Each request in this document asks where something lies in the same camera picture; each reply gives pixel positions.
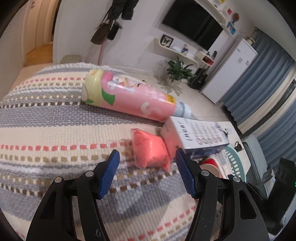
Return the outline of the light blue laundry basket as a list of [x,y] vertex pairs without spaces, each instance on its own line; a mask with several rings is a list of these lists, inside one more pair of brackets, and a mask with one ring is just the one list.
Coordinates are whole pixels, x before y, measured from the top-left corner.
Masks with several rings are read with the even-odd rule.
[[246,174],[241,159],[236,150],[230,145],[226,146],[216,158],[221,167],[223,177],[228,178],[230,175],[238,176],[243,182],[246,181]]

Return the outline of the red white paper cup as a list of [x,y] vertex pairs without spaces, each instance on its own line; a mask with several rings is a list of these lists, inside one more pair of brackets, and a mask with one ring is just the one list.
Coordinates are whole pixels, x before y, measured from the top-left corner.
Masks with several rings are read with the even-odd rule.
[[199,162],[202,170],[211,172],[215,177],[222,177],[222,173],[213,155],[208,156]]

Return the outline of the black mug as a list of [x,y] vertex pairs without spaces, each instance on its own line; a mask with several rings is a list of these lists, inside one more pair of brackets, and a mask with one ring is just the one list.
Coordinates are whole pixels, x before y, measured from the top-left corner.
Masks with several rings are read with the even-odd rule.
[[235,144],[234,144],[234,149],[236,150],[236,152],[240,152],[243,150],[243,147],[242,145],[237,141]]

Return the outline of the pink packaged cloth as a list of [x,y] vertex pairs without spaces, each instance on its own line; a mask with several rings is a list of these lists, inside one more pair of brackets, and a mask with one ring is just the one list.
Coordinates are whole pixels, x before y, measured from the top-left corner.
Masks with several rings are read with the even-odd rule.
[[169,172],[171,158],[163,139],[138,128],[133,128],[131,132],[136,167],[140,169],[163,168]]

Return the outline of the white refrigerator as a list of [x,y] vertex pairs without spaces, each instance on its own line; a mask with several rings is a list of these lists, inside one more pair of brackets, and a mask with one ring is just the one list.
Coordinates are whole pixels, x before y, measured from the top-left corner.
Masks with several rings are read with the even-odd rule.
[[257,52],[243,38],[236,41],[215,70],[208,76],[201,94],[213,104],[222,99],[256,58]]

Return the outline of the black acoustic guitar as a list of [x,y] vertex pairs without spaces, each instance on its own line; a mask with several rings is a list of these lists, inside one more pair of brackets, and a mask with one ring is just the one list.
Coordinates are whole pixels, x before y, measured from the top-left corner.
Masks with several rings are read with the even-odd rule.
[[189,87],[195,90],[200,90],[205,84],[205,80],[208,76],[207,71],[209,68],[209,66],[206,68],[199,68],[195,73],[195,77],[189,81]]

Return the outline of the blue grey curtain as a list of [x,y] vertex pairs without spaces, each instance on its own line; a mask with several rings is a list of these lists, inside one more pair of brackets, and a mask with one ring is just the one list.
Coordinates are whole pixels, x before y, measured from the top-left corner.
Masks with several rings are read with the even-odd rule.
[[243,137],[254,135],[267,164],[295,161],[295,60],[269,35],[255,31],[257,57],[222,97]]

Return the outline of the green potted plant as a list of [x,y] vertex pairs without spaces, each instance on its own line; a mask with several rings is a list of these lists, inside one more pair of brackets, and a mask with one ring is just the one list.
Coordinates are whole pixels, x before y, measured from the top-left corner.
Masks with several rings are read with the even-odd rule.
[[179,57],[176,57],[176,60],[162,60],[161,62],[167,64],[166,83],[171,88],[179,85],[182,80],[188,81],[196,77],[190,69],[193,64],[185,65]]

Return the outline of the pink coat rack stand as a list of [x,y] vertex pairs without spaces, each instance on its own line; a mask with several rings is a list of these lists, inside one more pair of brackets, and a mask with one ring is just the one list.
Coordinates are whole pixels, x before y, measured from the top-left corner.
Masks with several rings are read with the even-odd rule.
[[105,39],[103,41],[103,43],[101,44],[101,48],[100,48],[100,52],[99,52],[99,58],[98,58],[97,65],[102,65],[102,61],[103,61],[103,57],[104,57],[104,52],[105,52],[105,49],[106,49],[107,44],[108,44],[108,39]]

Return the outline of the brown hanging handbag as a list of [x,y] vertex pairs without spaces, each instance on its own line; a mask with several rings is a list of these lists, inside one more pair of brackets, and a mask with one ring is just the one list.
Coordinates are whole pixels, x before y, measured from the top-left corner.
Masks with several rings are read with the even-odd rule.
[[91,42],[95,45],[101,45],[104,40],[107,39],[109,32],[111,31],[112,25],[114,24],[113,20],[107,20],[100,24],[91,38]]

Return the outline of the framed butterfly picture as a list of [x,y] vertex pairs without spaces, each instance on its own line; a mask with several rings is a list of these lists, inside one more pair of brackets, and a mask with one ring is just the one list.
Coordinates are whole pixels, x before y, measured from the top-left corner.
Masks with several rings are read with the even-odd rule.
[[169,37],[167,35],[162,35],[159,43],[161,46],[164,46],[164,47],[167,47],[167,48],[170,48],[171,47],[171,44],[173,42],[173,38],[172,37]]

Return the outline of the black hanging coat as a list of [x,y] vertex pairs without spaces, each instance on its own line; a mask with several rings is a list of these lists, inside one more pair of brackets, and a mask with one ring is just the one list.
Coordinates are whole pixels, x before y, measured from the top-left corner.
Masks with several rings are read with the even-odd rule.
[[108,19],[115,21],[121,16],[123,20],[131,20],[138,2],[139,0],[113,0]]

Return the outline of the red cube wall shelf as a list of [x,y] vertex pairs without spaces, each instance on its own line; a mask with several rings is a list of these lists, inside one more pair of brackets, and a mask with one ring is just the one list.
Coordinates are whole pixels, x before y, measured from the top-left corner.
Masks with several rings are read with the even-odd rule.
[[209,55],[200,50],[196,52],[195,57],[210,67],[213,66],[215,62]]

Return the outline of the white curved wall shelf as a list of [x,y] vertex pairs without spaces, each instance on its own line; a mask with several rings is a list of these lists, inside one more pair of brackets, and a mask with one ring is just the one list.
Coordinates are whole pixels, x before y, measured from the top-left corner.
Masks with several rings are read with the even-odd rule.
[[197,68],[199,67],[199,62],[195,60],[194,57],[189,56],[187,52],[182,53],[181,48],[176,47],[175,45],[173,45],[173,43],[171,44],[170,48],[167,48],[161,46],[159,41],[160,39],[154,38],[148,45],[147,50],[150,53],[157,54],[168,59],[175,59],[176,57],[179,57],[181,60],[184,61],[184,64],[193,64],[193,66]]

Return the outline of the black wall television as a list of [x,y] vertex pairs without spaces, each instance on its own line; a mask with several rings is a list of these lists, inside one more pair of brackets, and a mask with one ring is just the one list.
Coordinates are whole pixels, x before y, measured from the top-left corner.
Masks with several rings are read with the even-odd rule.
[[162,23],[209,50],[221,34],[221,25],[196,1],[177,0]]

